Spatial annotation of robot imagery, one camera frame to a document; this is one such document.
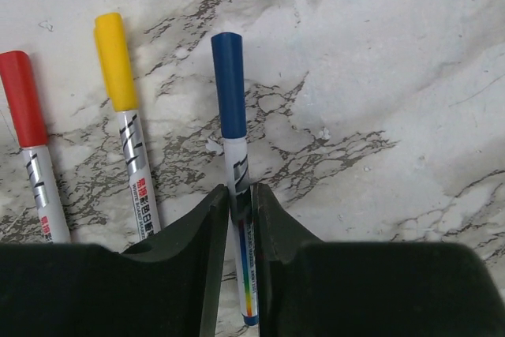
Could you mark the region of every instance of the marker label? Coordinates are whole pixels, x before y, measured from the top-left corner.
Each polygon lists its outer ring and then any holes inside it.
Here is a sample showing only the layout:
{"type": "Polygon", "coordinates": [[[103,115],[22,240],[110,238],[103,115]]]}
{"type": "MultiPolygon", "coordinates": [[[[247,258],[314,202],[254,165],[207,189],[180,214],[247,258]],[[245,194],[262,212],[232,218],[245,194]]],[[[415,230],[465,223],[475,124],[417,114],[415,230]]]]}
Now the marker label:
{"type": "Polygon", "coordinates": [[[24,148],[23,159],[32,185],[44,239],[46,242],[70,242],[70,232],[66,226],[47,146],[24,148]]]}
{"type": "Polygon", "coordinates": [[[118,112],[118,122],[137,229],[143,240],[161,230],[144,134],[137,110],[118,112]]]}
{"type": "Polygon", "coordinates": [[[252,214],[247,142],[245,137],[224,139],[226,178],[230,192],[230,210],[233,221],[252,214]]]}

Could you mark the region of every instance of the marble surface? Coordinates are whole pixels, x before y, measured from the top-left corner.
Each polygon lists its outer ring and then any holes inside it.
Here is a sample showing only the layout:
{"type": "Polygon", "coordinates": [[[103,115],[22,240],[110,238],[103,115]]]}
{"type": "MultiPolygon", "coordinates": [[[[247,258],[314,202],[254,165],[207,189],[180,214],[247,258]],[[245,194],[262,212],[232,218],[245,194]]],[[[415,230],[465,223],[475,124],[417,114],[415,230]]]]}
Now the marble surface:
{"type": "MultiPolygon", "coordinates": [[[[0,0],[75,242],[137,240],[94,19],[121,12],[164,224],[224,182],[210,38],[241,33],[252,176],[325,240],[472,247],[505,289],[505,0],[0,0]]],[[[0,96],[0,241],[41,242],[0,96]]],[[[238,314],[226,253],[216,335],[238,314]]]]}

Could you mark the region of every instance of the yellow cap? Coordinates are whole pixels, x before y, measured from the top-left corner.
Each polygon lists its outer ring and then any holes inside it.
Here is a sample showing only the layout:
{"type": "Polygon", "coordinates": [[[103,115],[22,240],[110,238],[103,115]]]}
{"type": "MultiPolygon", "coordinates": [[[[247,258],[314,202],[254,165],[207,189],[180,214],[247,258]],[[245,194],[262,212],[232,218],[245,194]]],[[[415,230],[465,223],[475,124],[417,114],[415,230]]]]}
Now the yellow cap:
{"type": "Polygon", "coordinates": [[[137,95],[119,13],[107,13],[95,19],[95,43],[112,107],[116,112],[136,110],[137,95]]]}

